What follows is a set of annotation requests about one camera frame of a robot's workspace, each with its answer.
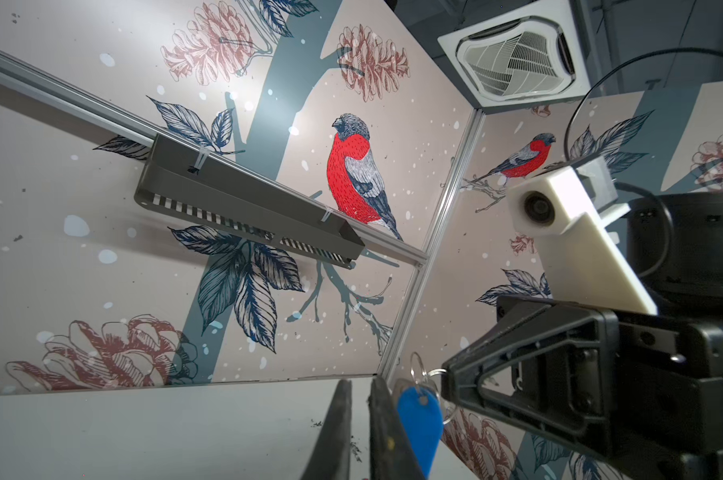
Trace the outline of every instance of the blue tag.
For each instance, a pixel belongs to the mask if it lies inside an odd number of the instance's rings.
[[[427,478],[439,447],[444,424],[436,396],[427,389],[420,391],[421,394],[418,394],[414,387],[406,389],[399,397],[396,411],[399,412],[417,463]]]

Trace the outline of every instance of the dark blue leaf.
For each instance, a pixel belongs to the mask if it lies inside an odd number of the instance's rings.
[[[260,15],[274,33],[282,37],[292,36],[287,28],[287,21],[282,17],[282,4],[279,0],[260,0]]]
[[[253,262],[246,264],[242,271],[233,311],[249,338],[276,353],[276,303],[271,297],[268,280]]]
[[[203,147],[213,146],[210,132],[202,119],[199,118],[199,115],[183,105],[166,104],[151,97],[149,99],[154,102],[156,109],[159,110],[170,131],[183,135],[188,140]]]
[[[182,230],[173,230],[172,235],[188,250],[204,255],[231,254],[238,249],[238,236],[219,232],[203,225],[194,225]]]
[[[548,287],[548,278],[546,278],[545,272],[543,272],[543,275],[540,275],[540,291],[546,298],[551,297],[551,289]]]
[[[228,308],[235,299],[237,287],[243,281],[246,259],[241,250],[222,255],[202,276],[199,284],[199,307],[204,320],[203,330]]]
[[[213,143],[218,148],[225,147],[231,140],[231,132],[233,131],[233,117],[231,110],[223,110],[213,120],[212,138]]]
[[[498,285],[484,292],[484,294],[480,296],[476,301],[484,302],[491,306],[497,306],[497,298],[500,295],[529,295],[529,293],[526,290],[517,286]]]
[[[134,158],[136,160],[145,160],[148,158],[148,154],[151,153],[151,147],[146,147],[143,144],[139,144],[136,141],[117,135],[116,137],[108,140],[102,145],[98,145],[93,150],[106,150],[114,152],[115,154],[123,155],[127,158]]]
[[[535,446],[535,470],[548,462],[568,457],[570,454],[568,448],[537,435],[532,436],[532,444]]]
[[[626,168],[633,165],[633,162],[644,157],[647,154],[629,154],[628,152],[619,151],[606,157],[606,166],[611,174],[618,174]]]
[[[629,118],[628,120],[623,120],[605,131],[596,141],[596,147],[594,147],[593,151],[599,152],[605,157],[615,153],[621,146],[627,144],[636,136],[652,111],[648,111],[634,118]]]
[[[593,134],[591,134],[590,125],[586,128],[586,131],[580,135],[572,147],[569,149],[569,158],[575,160],[577,158],[585,157],[593,151]]]
[[[528,272],[525,272],[524,270],[505,269],[503,269],[503,272],[506,274],[508,282],[511,285],[523,290],[528,295],[543,295],[543,292],[540,291],[540,285],[537,282],[537,279]]]
[[[569,473],[572,480],[623,480],[615,468],[575,452],[569,456]]]
[[[263,276],[277,290],[297,290],[302,292],[298,264],[284,250],[268,245],[256,245],[255,263]]]
[[[304,17],[311,12],[318,12],[318,8],[309,0],[278,0],[282,8],[290,15]]]

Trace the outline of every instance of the vent grille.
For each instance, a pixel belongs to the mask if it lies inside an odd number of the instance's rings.
[[[496,44],[471,47],[464,61],[484,90],[498,96],[546,93],[564,80],[551,65],[546,38],[524,32]]]
[[[255,242],[259,242],[261,244],[269,244],[274,238],[274,234],[267,230],[261,230],[256,226],[243,224],[208,210],[203,210],[193,205],[184,204],[178,200],[163,197],[159,194],[153,194],[153,201],[151,203],[154,206],[163,206],[167,210],[172,210],[173,213],[171,215],[177,218],[183,218],[184,220],[196,223],[212,224],[211,226],[213,228],[219,228],[237,236],[244,236],[249,240],[254,240]],[[352,268],[350,258],[344,258],[334,252],[323,250],[298,240],[293,240],[286,236],[283,236],[280,239],[279,244],[284,250],[289,250],[296,254],[311,256],[317,260],[342,266],[344,268]]]

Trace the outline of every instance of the patterned wall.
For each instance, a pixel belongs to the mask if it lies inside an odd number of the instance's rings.
[[[11,0],[0,49],[414,246],[471,113],[380,0]],[[151,214],[145,155],[0,88],[0,392],[377,369],[409,265]]]
[[[491,328],[498,295],[550,296],[534,239],[514,231],[504,198],[509,185],[563,160],[563,134],[576,106],[486,117],[403,359],[417,351],[427,369],[437,368]],[[572,158],[600,152],[614,178],[658,194],[723,191],[723,82],[590,100],[573,123],[571,142]],[[623,248],[625,220],[608,230]],[[405,370],[397,374],[407,377]],[[513,391],[510,372],[495,380],[496,389]],[[591,458],[472,412],[461,410],[443,440],[482,479],[621,478]]]

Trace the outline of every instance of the red bird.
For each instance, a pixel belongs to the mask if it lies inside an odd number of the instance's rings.
[[[524,148],[477,180],[494,174],[502,174],[506,178],[526,177],[546,162],[551,144],[555,141],[553,134],[536,135]]]
[[[343,114],[327,160],[327,182],[341,212],[365,224],[388,228],[399,240],[385,185],[369,146],[369,129],[359,117]]]

